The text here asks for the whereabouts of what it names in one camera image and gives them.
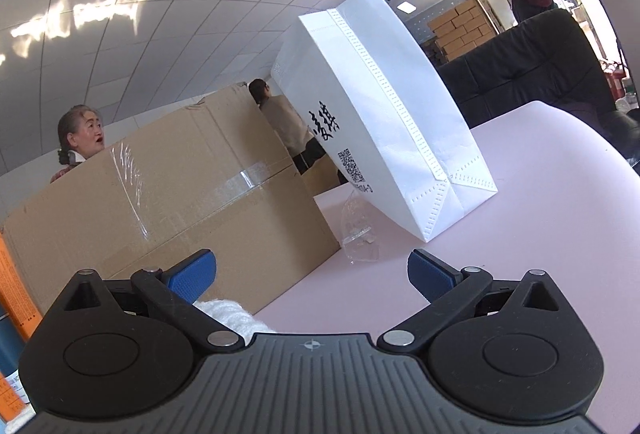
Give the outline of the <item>cream knitted sweater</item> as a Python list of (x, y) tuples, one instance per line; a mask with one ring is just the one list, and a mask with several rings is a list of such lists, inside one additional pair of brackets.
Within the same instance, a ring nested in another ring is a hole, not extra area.
[(228, 299), (212, 299), (211, 301), (196, 301), (194, 306), (217, 320), (223, 326), (242, 336), (245, 344), (250, 344), (257, 333), (274, 333), (265, 322), (257, 320), (239, 303)]

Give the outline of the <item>white non-woven bag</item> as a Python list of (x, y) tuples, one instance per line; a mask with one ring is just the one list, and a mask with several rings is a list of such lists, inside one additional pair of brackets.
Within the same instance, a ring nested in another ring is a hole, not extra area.
[(363, 198), (422, 241), (497, 193), (456, 102), (385, 0), (300, 16), (271, 77)]

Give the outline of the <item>brown cardboard box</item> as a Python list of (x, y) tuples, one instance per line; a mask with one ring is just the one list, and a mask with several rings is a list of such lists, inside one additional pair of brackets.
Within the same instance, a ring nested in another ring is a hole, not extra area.
[(338, 250), (282, 142), (243, 86), (146, 125), (43, 188), (2, 237), (40, 309), (73, 274), (126, 279), (201, 249), (207, 298), (257, 313)]

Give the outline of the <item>stacked cardboard boxes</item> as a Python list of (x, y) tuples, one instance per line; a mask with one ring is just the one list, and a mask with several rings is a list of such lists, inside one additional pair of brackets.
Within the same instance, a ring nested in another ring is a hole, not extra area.
[(466, 0), (427, 23), (447, 61), (484, 45), (497, 33), (475, 0)]

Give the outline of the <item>grey-haired woman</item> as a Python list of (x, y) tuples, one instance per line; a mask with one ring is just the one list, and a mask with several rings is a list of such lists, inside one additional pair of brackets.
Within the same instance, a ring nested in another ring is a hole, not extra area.
[(58, 121), (58, 163), (62, 168), (52, 176), (50, 183), (54, 183), (104, 148), (100, 114), (88, 105), (74, 105)]

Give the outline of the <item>person in beige coat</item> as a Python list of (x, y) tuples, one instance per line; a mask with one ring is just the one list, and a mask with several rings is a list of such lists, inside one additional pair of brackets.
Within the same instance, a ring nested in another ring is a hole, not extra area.
[(308, 125), (283, 94), (273, 96), (270, 86), (261, 78), (248, 84), (248, 90), (260, 112), (281, 139), (298, 171), (303, 174), (326, 155)]

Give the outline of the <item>black sofa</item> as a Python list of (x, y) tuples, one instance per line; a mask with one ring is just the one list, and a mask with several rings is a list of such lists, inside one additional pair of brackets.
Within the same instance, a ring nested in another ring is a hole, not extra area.
[(470, 127), (541, 101), (589, 125), (639, 168), (639, 112), (617, 110), (599, 60), (565, 10), (518, 24), (438, 74)]

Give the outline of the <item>dark blue vacuum bottle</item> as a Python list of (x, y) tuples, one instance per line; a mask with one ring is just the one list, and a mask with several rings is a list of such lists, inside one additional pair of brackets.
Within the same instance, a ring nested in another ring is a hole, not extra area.
[(0, 371), (2, 376), (10, 376), (18, 368), (25, 342), (15, 328), (10, 315), (0, 307)]

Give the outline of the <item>orange cardboard box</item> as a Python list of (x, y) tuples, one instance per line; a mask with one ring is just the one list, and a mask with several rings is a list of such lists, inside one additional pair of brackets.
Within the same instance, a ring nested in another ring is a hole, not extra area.
[[(1, 307), (9, 313), (26, 345), (40, 324), (41, 313), (32, 302), (4, 240), (1, 240)], [(16, 433), (33, 415), (18, 368), (10, 376), (1, 374), (1, 432)]]

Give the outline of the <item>clear plastic wrapper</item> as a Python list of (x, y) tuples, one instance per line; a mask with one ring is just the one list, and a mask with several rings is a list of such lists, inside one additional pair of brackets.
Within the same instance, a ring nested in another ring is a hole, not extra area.
[(341, 247), (352, 264), (375, 263), (381, 258), (381, 242), (374, 222), (377, 212), (356, 190), (352, 190), (342, 207)]

